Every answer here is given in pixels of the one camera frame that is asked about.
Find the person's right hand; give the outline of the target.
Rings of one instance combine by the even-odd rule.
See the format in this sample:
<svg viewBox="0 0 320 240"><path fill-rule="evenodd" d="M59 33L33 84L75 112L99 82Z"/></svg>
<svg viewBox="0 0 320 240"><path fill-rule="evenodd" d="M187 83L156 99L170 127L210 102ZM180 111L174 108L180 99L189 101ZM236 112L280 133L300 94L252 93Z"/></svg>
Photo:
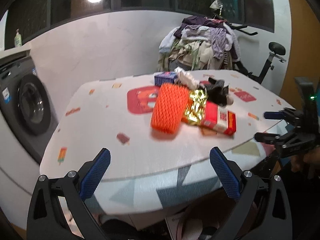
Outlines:
<svg viewBox="0 0 320 240"><path fill-rule="evenodd" d="M291 171L299 171L303 164L319 165L320 163L320 149L319 147L311 150L305 155L294 155L291 157Z"/></svg>

